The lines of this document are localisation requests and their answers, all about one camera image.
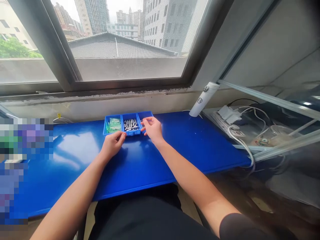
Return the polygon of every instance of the pixelated area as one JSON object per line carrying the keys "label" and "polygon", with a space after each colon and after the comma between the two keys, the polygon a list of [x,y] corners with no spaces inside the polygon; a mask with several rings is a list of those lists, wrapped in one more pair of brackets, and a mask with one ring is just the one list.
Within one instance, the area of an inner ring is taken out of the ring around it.
{"label": "pixelated area", "polygon": [[52,147],[52,120],[0,119],[0,225],[28,224],[28,163],[53,159]]}

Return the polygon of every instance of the black sleeve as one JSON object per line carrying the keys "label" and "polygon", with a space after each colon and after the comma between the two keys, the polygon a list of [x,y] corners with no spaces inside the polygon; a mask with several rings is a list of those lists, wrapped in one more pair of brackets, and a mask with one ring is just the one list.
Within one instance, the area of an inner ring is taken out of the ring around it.
{"label": "black sleeve", "polygon": [[248,217],[239,213],[225,216],[220,224],[219,233],[221,240],[275,239],[257,228]]}

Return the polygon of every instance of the green component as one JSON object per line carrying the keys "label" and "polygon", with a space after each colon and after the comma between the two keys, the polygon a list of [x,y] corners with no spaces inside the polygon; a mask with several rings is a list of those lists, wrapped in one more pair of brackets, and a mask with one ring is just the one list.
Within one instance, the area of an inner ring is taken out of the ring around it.
{"label": "green component", "polygon": [[121,122],[119,118],[110,118],[109,125],[107,126],[108,133],[121,131]]}

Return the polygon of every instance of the green foliage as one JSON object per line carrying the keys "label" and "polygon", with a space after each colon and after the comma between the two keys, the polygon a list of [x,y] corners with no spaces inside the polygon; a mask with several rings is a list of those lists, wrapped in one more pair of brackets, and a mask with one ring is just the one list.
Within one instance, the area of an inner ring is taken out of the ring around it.
{"label": "green foliage", "polygon": [[42,55],[30,51],[15,37],[11,37],[7,41],[0,39],[0,58],[42,58]]}

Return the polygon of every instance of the starbucks logo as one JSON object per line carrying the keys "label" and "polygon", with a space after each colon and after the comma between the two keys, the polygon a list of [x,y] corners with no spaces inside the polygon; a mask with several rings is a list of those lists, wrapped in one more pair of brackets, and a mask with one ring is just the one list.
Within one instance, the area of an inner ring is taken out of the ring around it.
{"label": "starbucks logo", "polygon": [[202,101],[203,101],[202,98],[198,98],[197,103],[200,104],[200,103],[202,103]]}

